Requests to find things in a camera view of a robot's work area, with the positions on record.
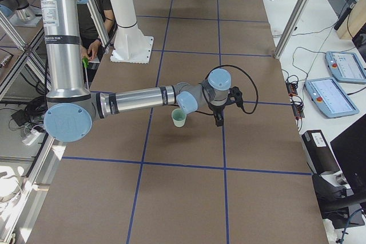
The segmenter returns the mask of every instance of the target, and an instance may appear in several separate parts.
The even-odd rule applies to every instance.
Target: warning label
[[[56,1],[42,1],[42,17],[44,27],[58,27],[58,10]]]

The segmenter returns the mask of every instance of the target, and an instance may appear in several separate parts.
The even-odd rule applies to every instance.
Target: green object
[[[89,66],[89,60],[87,57],[82,58],[82,64],[84,65],[84,68],[87,68]]]

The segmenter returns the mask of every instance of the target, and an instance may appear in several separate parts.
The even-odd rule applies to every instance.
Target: white pillar base
[[[153,42],[154,38],[144,36],[137,25],[131,28],[118,27],[110,60],[147,64],[150,61]]]

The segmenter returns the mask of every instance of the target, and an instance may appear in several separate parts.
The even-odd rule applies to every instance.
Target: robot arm
[[[27,22],[35,18],[28,0],[0,0],[0,10],[6,17],[17,14],[21,21]]]
[[[221,68],[215,68],[197,85],[178,83],[125,93],[90,93],[83,84],[77,1],[41,0],[51,79],[46,96],[49,109],[43,123],[54,138],[76,141],[90,131],[96,119],[175,103],[187,114],[207,104],[216,125],[222,126],[225,106],[242,102],[241,96],[232,100],[232,94],[237,94],[235,87],[230,88],[230,74]]]

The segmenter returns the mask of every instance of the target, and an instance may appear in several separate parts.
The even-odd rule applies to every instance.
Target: white pillar
[[[118,24],[111,61],[149,63],[154,38],[138,28],[133,1],[110,1]]]

